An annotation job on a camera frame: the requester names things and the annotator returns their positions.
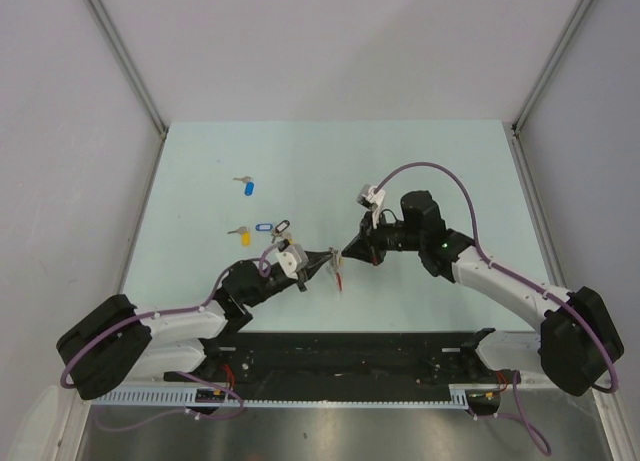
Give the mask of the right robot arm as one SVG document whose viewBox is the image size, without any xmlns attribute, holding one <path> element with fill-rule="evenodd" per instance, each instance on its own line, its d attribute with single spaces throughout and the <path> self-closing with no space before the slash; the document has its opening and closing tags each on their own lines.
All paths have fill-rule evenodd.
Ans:
<svg viewBox="0 0 640 461">
<path fill-rule="evenodd" d="M 383 214 L 384 198 L 385 192 L 371 185 L 358 195 L 367 211 L 343 257 L 378 266 L 390 251 L 414 252 L 432 276 L 481 293 L 532 329 L 477 332 L 461 357 L 469 380 L 484 382 L 501 370 L 528 372 L 581 396 L 622 357 L 624 345 L 596 291 L 536 284 L 481 255 L 474 239 L 446 226 L 427 191 L 405 194 L 402 217 L 393 222 Z"/>
</svg>

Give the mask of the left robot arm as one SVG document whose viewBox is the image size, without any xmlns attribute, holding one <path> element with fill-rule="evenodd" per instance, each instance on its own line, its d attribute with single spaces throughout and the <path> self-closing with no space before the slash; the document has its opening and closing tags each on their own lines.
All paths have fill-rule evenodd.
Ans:
<svg viewBox="0 0 640 461">
<path fill-rule="evenodd" d="M 64 363 L 60 386 L 94 400 L 127 379 L 172 372 L 202 381 L 214 378 L 221 357 L 206 343 L 239 332 L 252 320 L 251 308 L 281 292 L 291 287 L 305 291 L 332 254 L 286 249 L 276 258 L 275 263 L 265 258 L 233 263 L 195 306 L 143 308 L 124 294 L 110 296 L 57 341 Z"/>
</svg>

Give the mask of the red-handled metal key organizer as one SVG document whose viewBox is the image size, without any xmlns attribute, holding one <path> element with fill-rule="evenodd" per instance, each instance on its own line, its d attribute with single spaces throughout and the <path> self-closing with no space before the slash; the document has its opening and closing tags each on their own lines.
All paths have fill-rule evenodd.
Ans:
<svg viewBox="0 0 640 461">
<path fill-rule="evenodd" d="M 343 276 L 341 272 L 341 268 L 343 264 L 342 254 L 340 250 L 333 247 L 329 248 L 329 252 L 330 252 L 330 259 L 327 262 L 326 269 L 333 276 L 338 292 L 342 293 L 343 292 Z"/>
</svg>

